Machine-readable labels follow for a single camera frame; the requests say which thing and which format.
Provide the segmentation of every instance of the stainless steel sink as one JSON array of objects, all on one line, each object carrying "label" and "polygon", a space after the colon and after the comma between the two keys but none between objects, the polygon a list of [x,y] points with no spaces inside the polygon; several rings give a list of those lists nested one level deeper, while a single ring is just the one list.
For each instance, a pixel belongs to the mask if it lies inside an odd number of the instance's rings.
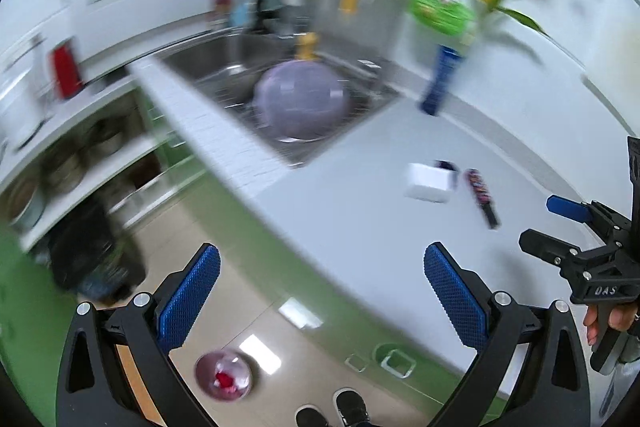
[{"label": "stainless steel sink", "polygon": [[292,40],[224,30],[180,42],[156,56],[207,98],[237,118],[294,167],[305,164],[335,137],[380,110],[398,95],[366,70],[358,71],[344,60],[324,55],[321,61],[344,79],[344,87],[351,98],[349,115],[321,139],[278,139],[270,134],[268,128],[260,126],[254,115],[252,100],[254,86],[265,71],[294,57]]}]

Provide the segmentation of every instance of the tile floor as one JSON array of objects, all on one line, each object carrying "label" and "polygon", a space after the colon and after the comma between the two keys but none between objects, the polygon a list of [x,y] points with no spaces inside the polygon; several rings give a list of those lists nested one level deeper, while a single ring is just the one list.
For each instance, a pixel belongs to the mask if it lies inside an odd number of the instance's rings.
[{"label": "tile floor", "polygon": [[[152,292],[172,271],[182,269],[202,243],[215,244],[176,198],[161,212],[141,223],[134,239],[145,257],[148,275],[140,291]],[[222,273],[207,299],[185,344],[170,356],[192,393],[220,427],[295,427],[294,413],[305,404],[319,407],[332,426],[340,426],[332,404],[333,393],[353,387],[367,403],[372,421],[383,427],[424,427],[428,418],[387,391],[369,383],[361,375],[332,359],[278,313],[282,303],[259,294],[242,274],[224,259]],[[198,358],[214,349],[238,349],[255,335],[280,358],[273,374],[258,368],[254,388],[236,403],[220,403],[207,397],[196,385],[193,366]],[[132,361],[121,354],[127,374]],[[145,414],[155,421],[158,414],[139,389],[136,396]]]}]

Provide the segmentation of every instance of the white countertop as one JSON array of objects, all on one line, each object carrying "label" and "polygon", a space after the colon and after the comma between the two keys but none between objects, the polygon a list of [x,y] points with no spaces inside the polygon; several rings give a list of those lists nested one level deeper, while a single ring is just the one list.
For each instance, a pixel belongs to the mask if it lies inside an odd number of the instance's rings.
[{"label": "white countertop", "polygon": [[[450,117],[421,113],[412,100],[400,98],[303,168],[290,169],[157,59],[141,58],[129,69],[210,171],[274,233],[374,315],[459,373],[476,352],[460,343],[424,276],[430,243],[443,243],[492,291],[545,308],[555,299],[568,301],[570,288],[557,268],[520,251],[520,233],[539,229],[581,248],[596,245],[586,227],[547,212],[549,192],[497,148]],[[407,164],[434,160],[451,161],[462,171],[478,169],[501,227],[487,227],[463,178],[447,203],[405,197]],[[581,330],[584,307],[572,305],[572,311]],[[513,388],[524,352],[516,352],[502,393]]]}]

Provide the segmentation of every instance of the shoe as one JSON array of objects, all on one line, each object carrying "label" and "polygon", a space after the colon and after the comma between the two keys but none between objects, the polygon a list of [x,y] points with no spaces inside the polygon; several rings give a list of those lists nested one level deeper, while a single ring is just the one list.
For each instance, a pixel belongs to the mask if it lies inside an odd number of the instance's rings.
[{"label": "shoe", "polygon": [[370,420],[364,400],[353,389],[344,388],[336,391],[334,393],[334,405],[344,427],[353,427]]},{"label": "shoe", "polygon": [[303,405],[296,411],[298,427],[329,427],[329,422],[314,405]]}]

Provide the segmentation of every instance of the purple bowl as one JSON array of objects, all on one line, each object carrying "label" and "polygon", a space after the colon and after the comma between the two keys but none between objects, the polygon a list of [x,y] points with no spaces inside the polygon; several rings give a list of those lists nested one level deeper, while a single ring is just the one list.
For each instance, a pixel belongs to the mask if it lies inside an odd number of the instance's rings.
[{"label": "purple bowl", "polygon": [[321,139],[349,114],[350,96],[342,84],[320,62],[283,62],[255,86],[256,117],[276,139]]},{"label": "purple bowl", "polygon": [[[198,359],[193,372],[200,389],[215,400],[233,402],[251,390],[251,369],[235,351],[206,353]],[[226,387],[230,380],[233,385]]]}]

